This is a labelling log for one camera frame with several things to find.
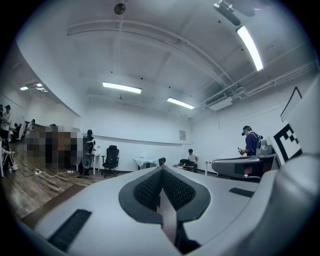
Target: white table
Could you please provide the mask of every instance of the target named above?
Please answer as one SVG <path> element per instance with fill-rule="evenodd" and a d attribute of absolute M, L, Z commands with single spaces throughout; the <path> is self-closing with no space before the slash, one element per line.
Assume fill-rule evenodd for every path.
<path fill-rule="evenodd" d="M 98 158 L 98 171 L 100 170 L 100 157 L 101 156 L 101 153 L 97 153 L 97 154 L 94 154 L 93 155 L 93 175 L 96 175 L 96 160 Z"/>
<path fill-rule="evenodd" d="M 208 164 L 211 164 L 212 162 L 213 162 L 213 161 L 205 161 L 205 165 L 206 165 L 205 173 L 204 173 L 205 176 L 208 175 Z M 219 173 L 217 173 L 215 170 L 212 170 L 211 172 L 213 172 L 213 173 L 216 174 L 217 176 L 219 175 Z"/>
<path fill-rule="evenodd" d="M 147 166 L 147 168 L 150 168 L 150 164 L 159 165 L 158 159 L 150 159 L 145 157 L 138 157 L 138 158 L 132 158 L 132 159 L 138 165 L 138 170 L 140 170 L 140 167 L 143 166 L 144 164 L 149 164 L 149 167 Z"/>

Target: white ceiling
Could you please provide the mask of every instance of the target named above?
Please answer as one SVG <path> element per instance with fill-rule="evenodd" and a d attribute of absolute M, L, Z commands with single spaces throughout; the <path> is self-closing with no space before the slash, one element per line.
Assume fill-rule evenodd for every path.
<path fill-rule="evenodd" d="M 14 42 L 7 52 L 5 61 L 0 69 L 0 86 L 4 86 L 5 91 L 18 91 L 30 100 L 32 98 L 48 98 L 54 102 L 62 103 L 50 90 L 42 92 L 36 88 L 21 91 L 20 88 L 31 84 L 44 83 L 28 65 L 22 56 L 17 44 Z"/>
<path fill-rule="evenodd" d="M 123 1 L 126 12 L 116 15 L 118 3 L 69 0 L 45 13 L 40 32 L 52 59 L 70 86 L 91 98 L 119 102 L 122 96 L 124 104 L 191 117 L 196 109 L 175 106 L 167 98 L 198 108 L 237 83 L 242 87 L 229 90 L 230 96 L 315 61 L 299 24 L 277 6 L 254 17 L 234 12 L 260 53 L 264 69 L 256 72 L 238 27 L 214 10 L 214 0 L 128 0 Z M 102 81 L 139 87 L 142 93 L 107 89 Z"/>

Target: jeans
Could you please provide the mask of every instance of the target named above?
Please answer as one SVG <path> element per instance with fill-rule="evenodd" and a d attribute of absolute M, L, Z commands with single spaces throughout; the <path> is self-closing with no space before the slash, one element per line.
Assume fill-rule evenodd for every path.
<path fill-rule="evenodd" d="M 78 170 L 80 175 L 82 175 L 82 173 L 84 172 L 84 176 L 89 176 L 89 169 L 84 169 L 84 166 L 82 165 L 82 160 L 79 163 Z"/>
<path fill-rule="evenodd" d="M 11 156 L 10 155 L 4 155 L 4 158 L 5 158 L 5 161 L 4 161 L 4 164 L 3 164 L 3 169 L 4 170 L 8 170 L 9 169 L 9 164 L 10 164 L 10 166 L 12 167 L 13 165 L 14 165 L 14 163 L 12 162 L 12 160 L 11 160 Z"/>

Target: white wall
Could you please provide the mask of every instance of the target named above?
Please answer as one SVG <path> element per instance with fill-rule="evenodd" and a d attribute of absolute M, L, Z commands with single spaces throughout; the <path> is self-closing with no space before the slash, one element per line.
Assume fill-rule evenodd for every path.
<path fill-rule="evenodd" d="M 81 120 L 81 132 L 91 129 L 95 135 L 145 142 L 190 144 L 191 124 L 183 117 L 129 106 L 92 100 Z M 180 140 L 180 130 L 186 140 Z"/>
<path fill-rule="evenodd" d="M 172 167 L 178 164 L 180 159 L 186 158 L 190 145 L 188 144 L 172 144 L 172 143 L 158 143 L 147 142 L 129 139 L 117 139 L 110 137 L 101 137 L 93 135 L 96 141 L 97 153 L 102 156 L 107 155 L 107 148 L 110 145 L 116 145 L 119 149 L 119 166 L 115 168 L 119 171 L 135 171 L 138 165 L 133 158 L 144 157 L 148 159 L 166 158 L 166 165 Z"/>
<path fill-rule="evenodd" d="M 95 148 L 101 155 L 106 156 L 107 148 L 116 145 L 120 157 L 116 170 L 137 170 L 133 158 L 139 157 L 164 157 L 166 164 L 172 166 L 188 154 L 191 124 L 185 118 L 93 100 L 86 109 L 82 118 L 74 120 L 73 127 L 80 127 L 82 133 L 91 129 L 96 140 Z M 180 140 L 180 130 L 186 131 L 186 141 Z"/>
<path fill-rule="evenodd" d="M 59 20 L 64 22 L 63 19 L 68 17 L 68 15 L 57 15 L 63 8 L 63 1 L 56 1 L 49 11 L 39 9 L 22 27 L 16 37 L 16 43 L 24 59 L 44 85 L 66 106 L 81 116 L 84 111 L 85 91 L 67 82 L 43 37 L 45 24 L 55 24 Z"/>
<path fill-rule="evenodd" d="M 10 79 L 2 77 L 0 81 L 0 104 L 5 106 L 10 105 L 11 107 L 11 127 L 14 124 L 22 124 L 29 107 L 31 97 L 25 93 L 25 91 L 18 90 L 13 86 Z"/>
<path fill-rule="evenodd" d="M 246 125 L 264 138 L 274 135 L 282 126 L 280 114 L 294 87 L 298 87 L 303 97 L 314 78 L 291 80 L 194 120 L 191 147 L 199 155 L 198 168 L 205 170 L 208 160 L 239 157 L 238 147 L 246 147 L 245 137 L 241 136 Z"/>
<path fill-rule="evenodd" d="M 41 126 L 56 124 L 69 130 L 73 127 L 75 118 L 77 116 L 62 104 L 46 97 L 35 97 L 30 102 L 25 120 L 30 122 L 35 119 L 35 123 Z"/>

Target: office chair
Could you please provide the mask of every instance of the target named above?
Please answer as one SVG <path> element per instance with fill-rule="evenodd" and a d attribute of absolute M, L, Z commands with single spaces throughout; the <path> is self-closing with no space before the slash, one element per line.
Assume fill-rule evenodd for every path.
<path fill-rule="evenodd" d="M 114 171 L 116 171 L 114 168 L 116 168 L 119 165 L 119 149 L 117 149 L 117 146 L 110 145 L 109 148 L 106 150 L 106 159 L 105 162 L 102 164 L 104 167 L 104 170 L 102 170 L 101 175 L 104 174 L 104 178 L 107 177 L 107 172 L 117 176 Z"/>

